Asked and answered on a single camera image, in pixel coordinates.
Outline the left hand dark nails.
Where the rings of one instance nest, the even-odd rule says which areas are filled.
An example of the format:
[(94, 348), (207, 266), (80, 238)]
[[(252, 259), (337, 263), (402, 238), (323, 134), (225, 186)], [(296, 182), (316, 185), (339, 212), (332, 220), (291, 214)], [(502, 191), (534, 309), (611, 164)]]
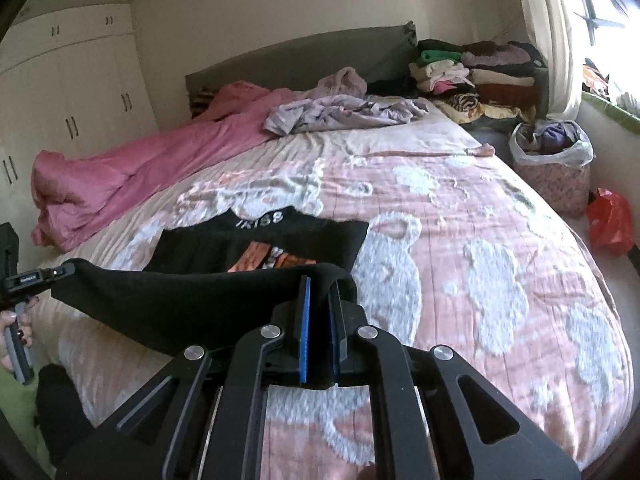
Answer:
[(39, 297), (30, 297), (24, 307), (24, 312), (17, 314), (11, 310), (1, 312), (1, 364), (10, 373), (14, 372), (11, 362), (8, 344), (4, 331), (7, 328), (15, 327), (15, 333), (20, 344), (26, 348), (32, 348), (34, 343), (34, 330), (32, 329), (32, 309), (39, 304)]

